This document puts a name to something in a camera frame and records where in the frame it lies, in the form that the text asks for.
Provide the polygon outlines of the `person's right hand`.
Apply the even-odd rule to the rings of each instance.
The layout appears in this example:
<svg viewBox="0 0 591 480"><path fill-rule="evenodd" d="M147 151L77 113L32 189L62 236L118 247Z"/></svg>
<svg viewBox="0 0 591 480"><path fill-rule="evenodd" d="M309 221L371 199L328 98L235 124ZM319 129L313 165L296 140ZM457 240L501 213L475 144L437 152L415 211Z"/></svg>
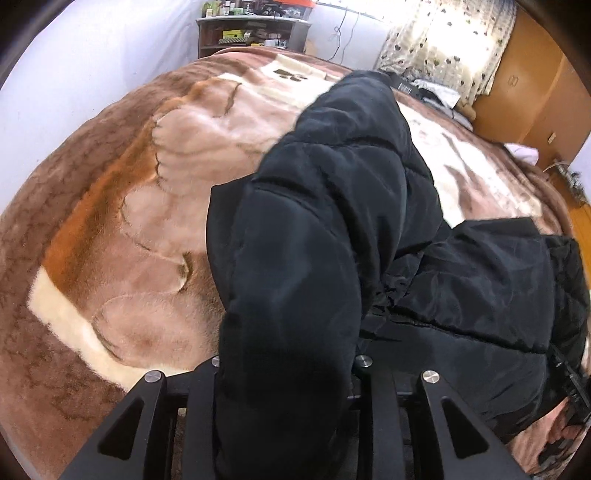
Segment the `person's right hand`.
<svg viewBox="0 0 591 480"><path fill-rule="evenodd" d="M535 479L557 479L573 459L590 429L590 418L580 419L573 402L565 400L537 457Z"/></svg>

